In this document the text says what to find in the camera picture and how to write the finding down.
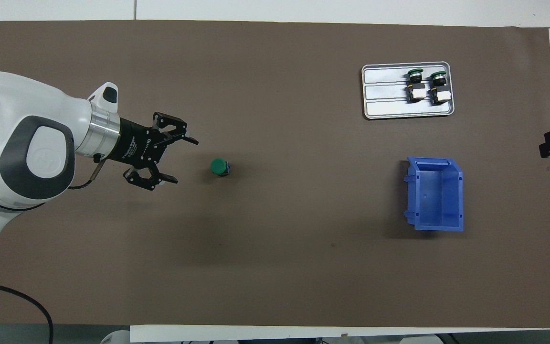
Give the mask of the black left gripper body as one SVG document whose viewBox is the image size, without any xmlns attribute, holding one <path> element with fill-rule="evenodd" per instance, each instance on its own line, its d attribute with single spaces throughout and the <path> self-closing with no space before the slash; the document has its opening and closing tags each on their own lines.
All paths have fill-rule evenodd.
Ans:
<svg viewBox="0 0 550 344">
<path fill-rule="evenodd" d="M 166 150 L 162 142 L 166 138 L 157 129 L 121 119 L 119 136 L 109 159 L 135 168 L 146 168 L 161 161 Z"/>
</svg>

